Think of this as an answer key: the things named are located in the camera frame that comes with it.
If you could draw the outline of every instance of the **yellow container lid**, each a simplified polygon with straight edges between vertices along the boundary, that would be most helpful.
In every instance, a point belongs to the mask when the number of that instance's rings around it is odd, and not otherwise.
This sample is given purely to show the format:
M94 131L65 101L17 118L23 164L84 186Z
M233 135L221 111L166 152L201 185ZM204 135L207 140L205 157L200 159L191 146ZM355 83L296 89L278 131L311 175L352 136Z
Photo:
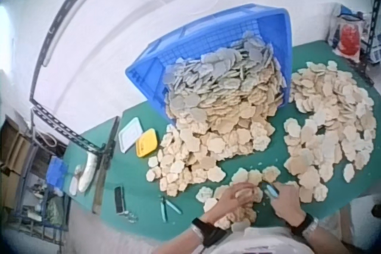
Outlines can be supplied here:
M144 157L157 148L156 132L153 128L144 132L136 141L136 154L138 157Z

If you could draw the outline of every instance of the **black phone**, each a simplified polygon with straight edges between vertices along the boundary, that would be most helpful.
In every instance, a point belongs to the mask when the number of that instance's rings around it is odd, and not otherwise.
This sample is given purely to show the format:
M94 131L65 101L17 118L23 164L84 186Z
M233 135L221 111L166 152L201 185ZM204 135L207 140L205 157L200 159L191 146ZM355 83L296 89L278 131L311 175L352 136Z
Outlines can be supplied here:
M115 194L115 209L117 214L124 214L124 190L122 186L116 187L114 189Z

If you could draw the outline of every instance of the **white cloth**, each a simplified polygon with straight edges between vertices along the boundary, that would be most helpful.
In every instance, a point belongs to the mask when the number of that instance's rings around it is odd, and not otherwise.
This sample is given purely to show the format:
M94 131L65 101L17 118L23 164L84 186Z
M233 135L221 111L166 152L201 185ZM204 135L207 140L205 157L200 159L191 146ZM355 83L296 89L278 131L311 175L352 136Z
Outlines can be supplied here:
M292 238L284 227L253 228L232 233L204 253L210 254L314 254L305 244Z

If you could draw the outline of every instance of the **tipped over crate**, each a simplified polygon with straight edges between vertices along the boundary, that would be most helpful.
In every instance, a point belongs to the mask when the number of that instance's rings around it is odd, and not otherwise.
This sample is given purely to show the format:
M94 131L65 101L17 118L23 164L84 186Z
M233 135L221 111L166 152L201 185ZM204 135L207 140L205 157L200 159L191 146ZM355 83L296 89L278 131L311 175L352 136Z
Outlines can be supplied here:
M200 56L229 47L240 40L246 31L271 43L278 59L287 88L283 90L283 104L288 102L291 85L292 44L288 12L283 8L247 4L224 10L180 27L153 41L126 70L126 76L145 95L169 122L164 97L167 88L163 75L167 65L178 58L200 59Z

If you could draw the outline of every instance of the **human hand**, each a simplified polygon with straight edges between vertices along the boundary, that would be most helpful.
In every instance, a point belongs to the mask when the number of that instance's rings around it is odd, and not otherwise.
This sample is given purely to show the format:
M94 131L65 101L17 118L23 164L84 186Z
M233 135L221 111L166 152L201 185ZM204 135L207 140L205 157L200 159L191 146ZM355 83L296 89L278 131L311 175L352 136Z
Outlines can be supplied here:
M223 218L230 212L233 212L236 208L243 206L247 203L253 202L253 190L254 185L251 183L238 183L230 186L226 189L221 198L218 200L216 205L214 205L209 211L207 211L201 220L214 224L219 219ZM238 192L241 190L249 189L251 192L242 192L240 195Z
M305 212L300 207L299 187L278 182L273 183L273 186L279 191L279 197L271 199L276 215L293 227L299 226L305 219Z

